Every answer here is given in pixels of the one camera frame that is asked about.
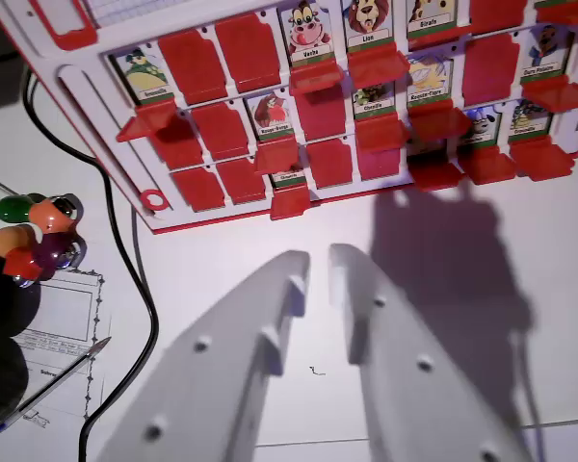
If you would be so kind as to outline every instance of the cartoon character picture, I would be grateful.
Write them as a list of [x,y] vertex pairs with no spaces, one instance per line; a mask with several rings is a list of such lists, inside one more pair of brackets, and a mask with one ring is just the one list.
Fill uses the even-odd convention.
[[145,54],[142,47],[110,56],[110,61],[138,104],[172,97],[165,72],[152,60],[158,63],[158,59]]
[[407,36],[410,39],[456,25],[456,0],[407,0]]
[[332,56],[329,17],[315,2],[302,0],[296,8],[280,12],[280,20],[294,65],[316,63]]
[[409,60],[408,106],[445,99],[450,92],[452,60],[423,55]]
[[247,104],[260,141],[293,133],[285,98],[272,92],[265,96],[254,96]]
[[359,89],[354,93],[355,118],[392,113],[394,107],[394,84],[378,84]]
[[522,99],[513,110],[510,141],[546,135],[551,121],[551,113],[527,99]]
[[529,34],[520,82],[563,74],[572,42],[573,33],[565,26],[546,24],[534,27]]
[[557,51],[559,44],[556,41],[557,28],[553,25],[544,26],[539,34],[538,43],[531,47],[529,56],[533,58],[532,66],[540,65],[541,60]]
[[392,40],[391,0],[343,0],[343,15],[349,51]]
[[501,115],[492,106],[470,109],[465,113],[471,119],[471,127],[459,144],[474,144],[477,147],[497,143]]

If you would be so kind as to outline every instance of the white table surface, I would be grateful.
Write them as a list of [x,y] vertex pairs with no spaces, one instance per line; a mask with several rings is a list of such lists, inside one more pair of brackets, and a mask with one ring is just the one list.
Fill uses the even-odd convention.
[[[52,132],[86,151],[44,89],[39,89],[37,108]],[[78,230],[89,253],[81,268],[107,280],[104,298],[112,310],[113,341],[103,355],[109,366],[106,390],[112,389],[143,347],[148,323],[114,245],[100,177],[51,145],[21,105],[14,104],[0,108],[0,181],[20,193],[75,193],[84,203]],[[153,369],[163,347],[253,270],[287,249],[305,250],[311,255],[306,317],[293,324],[286,374],[269,388],[259,443],[272,446],[258,457],[269,454],[274,460],[277,453],[268,451],[292,448],[276,445],[338,440],[356,441],[354,448],[361,453],[359,441],[367,435],[359,375],[346,361],[342,317],[328,302],[328,247],[347,243],[368,252],[375,242],[375,259],[389,265],[415,296],[421,287],[425,292],[437,287],[435,295],[451,297],[443,301],[453,301],[456,294],[476,313],[483,310],[471,315],[473,323],[459,322],[458,339],[466,340],[460,355],[482,363],[492,384],[504,387],[503,405],[517,409],[522,423],[531,418],[509,343],[509,334],[522,326],[529,329],[529,375],[541,421],[578,420],[578,163],[566,178],[540,183],[517,178],[469,190],[472,199],[462,199],[456,190],[370,195],[326,204],[300,218],[247,218],[158,236],[139,222],[144,266],[161,320],[158,345],[141,378]],[[115,192],[122,237],[130,249],[130,207]],[[396,196],[408,198],[409,206],[394,205]],[[509,279],[497,237],[506,249]],[[419,248],[427,250],[420,254]],[[501,299],[485,289],[489,281],[492,287],[513,290],[527,304],[517,304],[518,312],[508,305],[497,308]],[[314,375],[310,367],[326,375]],[[91,460],[141,378],[95,426]],[[0,457],[75,460],[76,436],[57,443],[64,448],[60,454],[55,447],[9,445],[0,446]],[[315,453],[311,456],[317,460]]]

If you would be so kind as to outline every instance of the cartoon cow character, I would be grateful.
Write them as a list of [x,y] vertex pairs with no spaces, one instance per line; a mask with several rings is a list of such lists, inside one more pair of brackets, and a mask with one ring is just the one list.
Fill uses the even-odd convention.
[[254,112],[255,122],[262,128],[269,127],[270,124],[284,122],[287,119],[287,113],[282,107],[284,102],[283,98],[279,98],[275,94],[269,94],[262,98]]
[[408,22],[417,21],[425,16],[424,10],[429,9],[428,17],[450,13],[454,2],[452,0],[415,0],[411,18]]
[[291,12],[289,23],[289,53],[314,48],[324,43],[329,43],[331,37],[324,31],[324,25],[317,17],[319,12],[313,12],[306,1],[300,2],[297,8]]
[[535,67],[541,64],[541,60],[545,57],[552,55],[557,51],[557,28],[552,25],[544,26],[539,34],[538,46],[531,47],[529,50],[529,56],[533,58],[531,66]]
[[361,34],[376,31],[389,13],[389,0],[353,0],[347,11],[349,27]]
[[488,131],[490,128],[490,123],[494,123],[496,118],[494,115],[484,114],[484,109],[472,109],[467,112],[467,116],[471,119],[472,125],[469,128],[468,133],[465,135],[467,138],[471,138],[475,135],[482,135]]
[[438,89],[444,87],[449,76],[443,59],[435,55],[424,55],[418,59],[409,60],[411,67],[411,85],[416,91]]

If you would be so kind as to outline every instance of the screw hole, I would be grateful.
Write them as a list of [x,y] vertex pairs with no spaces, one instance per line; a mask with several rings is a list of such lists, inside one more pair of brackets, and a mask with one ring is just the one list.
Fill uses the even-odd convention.
[[482,460],[484,462],[499,462],[499,458],[491,450],[482,451]]
[[146,441],[153,442],[158,440],[163,434],[163,430],[158,425],[149,425],[145,429],[144,438]]
[[203,353],[210,347],[210,339],[208,337],[199,337],[193,345],[195,353]]
[[433,360],[428,356],[420,356],[417,358],[417,369],[422,372],[432,372],[434,369]]

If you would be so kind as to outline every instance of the character name label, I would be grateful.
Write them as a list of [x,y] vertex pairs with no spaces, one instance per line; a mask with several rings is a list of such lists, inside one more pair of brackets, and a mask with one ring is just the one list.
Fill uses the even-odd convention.
[[530,125],[528,127],[516,128],[512,130],[512,135],[522,135],[523,133],[538,132],[546,128],[544,123],[536,123],[535,125]]
[[390,106],[392,106],[394,104],[392,99],[393,98],[383,99],[381,101],[376,101],[374,103],[367,103],[367,104],[364,104],[362,106],[355,104],[355,113],[356,114],[362,114],[362,113],[368,113],[370,111],[375,111],[376,109],[389,108]]
[[417,93],[411,94],[409,96],[409,101],[419,101],[420,99],[433,98],[435,96],[439,96],[444,93],[445,93],[444,87],[439,87],[438,89],[434,90],[419,91]]
[[347,45],[351,48],[352,46],[359,46],[367,42],[387,39],[388,37],[390,37],[389,30],[380,29],[370,34],[364,34],[363,36],[349,37],[347,38]]
[[536,65],[535,67],[527,67],[526,69],[522,69],[522,76],[528,77],[530,75],[541,74],[543,72],[552,72],[553,70],[559,69],[561,69],[561,63]]
[[279,125],[275,125],[274,127],[266,127],[259,129],[259,135],[267,135],[269,133],[274,132],[282,132],[283,130],[289,130],[291,125],[289,123],[279,123]]
[[171,92],[171,89],[170,89],[169,85],[167,85],[166,87],[159,87],[158,89],[144,90],[144,91],[139,92],[139,99],[153,98],[154,96],[158,96],[160,94],[166,94],[166,93],[170,93],[170,92]]
[[452,15],[449,13],[440,14],[438,16],[427,17],[419,21],[411,21],[407,26],[409,32],[420,31],[428,29],[429,27],[438,26],[452,21]]
[[295,53],[291,54],[291,61],[301,61],[307,58],[313,58],[315,56],[325,55],[331,52],[331,46],[328,43],[320,43],[316,47],[304,48],[303,50],[297,50]]
[[492,134],[484,133],[483,135],[473,135],[470,138],[460,139],[459,144],[472,144],[474,142],[490,141],[492,140]]

